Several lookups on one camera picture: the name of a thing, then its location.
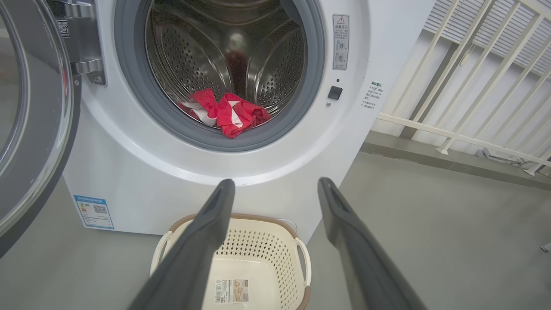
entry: sticker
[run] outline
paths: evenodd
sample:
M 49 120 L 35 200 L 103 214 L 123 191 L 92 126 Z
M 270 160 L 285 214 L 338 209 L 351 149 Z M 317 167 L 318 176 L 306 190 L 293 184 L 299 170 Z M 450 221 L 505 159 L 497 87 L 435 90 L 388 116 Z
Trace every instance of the sticker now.
M 349 17 L 333 15 L 333 41 L 335 42 L 333 69 L 346 70 L 348 64 Z
M 84 225 L 87 227 L 115 229 L 107 202 L 104 199 L 74 196 Z
M 382 92 L 383 89 L 381 83 L 377 81 L 371 82 L 371 85 L 369 85 L 369 90 L 365 93 L 364 100 L 361 102 L 362 108 L 375 109 L 377 102 L 382 96 Z
M 60 19 L 57 21 L 57 29 L 60 31 L 60 34 L 63 38 L 70 38 L 71 34 L 69 33 L 69 24 L 66 20 Z
M 214 303 L 249 302 L 249 281 L 247 279 L 216 280 Z

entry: basket label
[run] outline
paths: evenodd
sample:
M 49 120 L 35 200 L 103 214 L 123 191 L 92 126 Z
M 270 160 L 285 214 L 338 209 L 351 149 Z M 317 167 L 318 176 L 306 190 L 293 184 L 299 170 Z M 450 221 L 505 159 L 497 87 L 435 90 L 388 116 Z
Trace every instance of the basket label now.
M 249 280 L 216 280 L 214 303 L 249 302 Z

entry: door hinge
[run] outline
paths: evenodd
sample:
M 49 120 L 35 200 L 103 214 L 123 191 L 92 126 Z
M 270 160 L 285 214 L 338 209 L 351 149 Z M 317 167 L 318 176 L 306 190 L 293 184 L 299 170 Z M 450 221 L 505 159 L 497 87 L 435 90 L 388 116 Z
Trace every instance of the door hinge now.
M 71 61 L 73 74 L 107 85 L 95 0 L 48 0 Z

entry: barcode sticker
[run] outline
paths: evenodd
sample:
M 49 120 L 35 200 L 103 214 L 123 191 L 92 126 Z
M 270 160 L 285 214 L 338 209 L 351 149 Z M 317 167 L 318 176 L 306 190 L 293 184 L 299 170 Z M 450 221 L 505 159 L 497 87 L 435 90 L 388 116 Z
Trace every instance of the barcode sticker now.
M 214 303 L 249 302 L 249 280 L 216 280 Z
M 86 227 L 115 229 L 105 199 L 75 195 L 74 200 Z
M 64 19 L 57 20 L 57 29 L 59 29 L 60 34 L 63 38 L 70 38 L 71 34 L 69 33 L 69 23 Z

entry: washing machine door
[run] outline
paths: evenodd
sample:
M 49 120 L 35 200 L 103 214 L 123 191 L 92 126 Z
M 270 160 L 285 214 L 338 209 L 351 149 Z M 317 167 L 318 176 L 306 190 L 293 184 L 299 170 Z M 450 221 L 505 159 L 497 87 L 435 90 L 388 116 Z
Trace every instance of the washing machine door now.
M 61 176 L 79 118 L 80 78 L 46 1 L 0 1 L 0 257 Z

